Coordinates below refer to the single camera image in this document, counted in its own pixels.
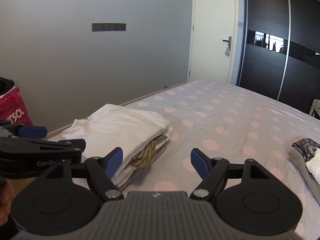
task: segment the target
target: bed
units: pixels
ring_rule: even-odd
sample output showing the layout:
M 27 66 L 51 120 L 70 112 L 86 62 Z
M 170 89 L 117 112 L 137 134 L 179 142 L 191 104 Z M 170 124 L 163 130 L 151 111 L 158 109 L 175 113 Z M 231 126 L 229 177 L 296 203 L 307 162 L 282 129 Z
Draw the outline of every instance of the bed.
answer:
M 252 91 L 200 79 L 169 89 L 128 107 L 152 110 L 170 121 L 174 134 L 166 150 L 123 190 L 188 194 L 201 182 L 190 162 L 197 147 L 209 157 L 231 163 L 254 158 L 301 200 L 304 211 L 296 233 L 306 240 L 320 236 L 320 207 L 291 163 L 291 144 L 301 138 L 320 142 L 320 120 Z M 62 139 L 61 135 L 51 140 Z M 240 182 L 229 180 L 227 187 Z

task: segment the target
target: door frame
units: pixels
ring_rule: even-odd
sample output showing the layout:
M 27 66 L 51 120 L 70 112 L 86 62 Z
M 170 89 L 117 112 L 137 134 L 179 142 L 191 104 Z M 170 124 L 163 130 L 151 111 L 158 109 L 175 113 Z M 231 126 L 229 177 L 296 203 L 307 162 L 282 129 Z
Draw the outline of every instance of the door frame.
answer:
M 238 34 L 238 19 L 239 19 L 239 0 L 235 0 L 235 19 L 234 19 L 234 29 L 232 36 L 232 45 L 230 52 L 230 65 L 228 71 L 228 81 L 230 84 L 232 72 L 234 69 L 234 61 L 235 61 L 235 52 L 236 52 L 236 41 Z M 195 0 L 192 0 L 192 22 L 191 22 L 191 36 L 190 36 L 190 49 L 189 49 L 189 63 L 188 63 L 188 72 L 187 72 L 187 82 L 189 82 L 190 76 L 189 73 L 191 71 L 191 59 L 192 59 L 192 45 L 193 45 L 193 25 L 195 20 Z

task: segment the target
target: wardrobe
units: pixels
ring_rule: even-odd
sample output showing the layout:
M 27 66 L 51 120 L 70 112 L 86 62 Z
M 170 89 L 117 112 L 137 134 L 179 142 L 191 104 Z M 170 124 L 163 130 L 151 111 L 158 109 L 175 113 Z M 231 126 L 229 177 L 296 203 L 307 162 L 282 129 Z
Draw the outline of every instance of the wardrobe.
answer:
M 320 99 L 320 1 L 247 0 L 239 86 L 309 113 Z

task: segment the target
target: metal frame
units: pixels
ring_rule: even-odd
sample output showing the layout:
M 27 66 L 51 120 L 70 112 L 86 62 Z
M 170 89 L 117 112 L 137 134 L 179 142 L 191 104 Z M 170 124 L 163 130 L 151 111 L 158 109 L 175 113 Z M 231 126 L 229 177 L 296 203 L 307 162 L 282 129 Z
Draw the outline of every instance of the metal frame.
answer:
M 290 2 L 290 0 L 288 0 L 288 6 L 289 6 L 288 47 L 287 47 L 287 55 L 286 55 L 286 57 L 285 57 L 284 70 L 283 70 L 282 81 L 281 81 L 281 85 L 280 85 L 280 89 L 279 89 L 277 101 L 279 101 L 280 93 L 281 93 L 281 90 L 282 90 L 283 81 L 284 81 L 284 76 L 285 76 L 285 71 L 287 70 L 287 63 L 288 63 L 289 49 L 290 49 L 290 39 L 291 39 L 291 2 Z
M 242 63 L 241 63 L 241 70 L 240 76 L 238 81 L 238 86 L 240 86 L 241 76 L 242 76 L 242 69 L 244 64 L 244 54 L 245 54 L 245 47 L 247 45 L 247 35 L 248 35 L 248 0 L 246 0 L 246 11 L 245 11 L 245 35 L 244 35 L 244 45 L 243 45 L 243 54 L 242 54 Z

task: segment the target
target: red bag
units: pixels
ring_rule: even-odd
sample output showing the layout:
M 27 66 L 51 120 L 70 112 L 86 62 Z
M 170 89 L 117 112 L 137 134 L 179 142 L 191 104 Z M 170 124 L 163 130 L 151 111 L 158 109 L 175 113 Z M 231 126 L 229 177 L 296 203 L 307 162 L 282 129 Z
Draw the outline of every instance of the red bag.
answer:
M 19 88 L 12 88 L 0 98 L 0 119 L 32 125 Z

